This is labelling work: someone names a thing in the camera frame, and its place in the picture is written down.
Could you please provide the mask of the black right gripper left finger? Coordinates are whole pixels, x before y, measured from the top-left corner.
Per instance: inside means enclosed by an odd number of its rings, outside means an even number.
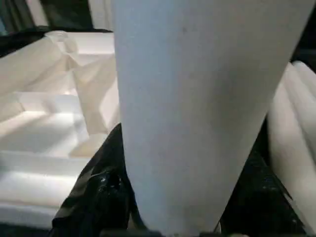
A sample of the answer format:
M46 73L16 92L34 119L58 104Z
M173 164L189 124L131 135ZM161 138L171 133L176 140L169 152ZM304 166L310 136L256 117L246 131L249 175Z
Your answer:
M127 176L118 124L79 174L52 220L51 235L97 237L105 230L126 230L130 219L146 229Z

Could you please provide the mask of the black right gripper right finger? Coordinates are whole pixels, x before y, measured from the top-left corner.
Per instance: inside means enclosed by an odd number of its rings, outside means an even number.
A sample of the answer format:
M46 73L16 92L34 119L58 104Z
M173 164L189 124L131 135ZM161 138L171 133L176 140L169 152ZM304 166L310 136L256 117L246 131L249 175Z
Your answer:
M304 236L305 226L284 187L252 149L220 220L224 234L249 237Z

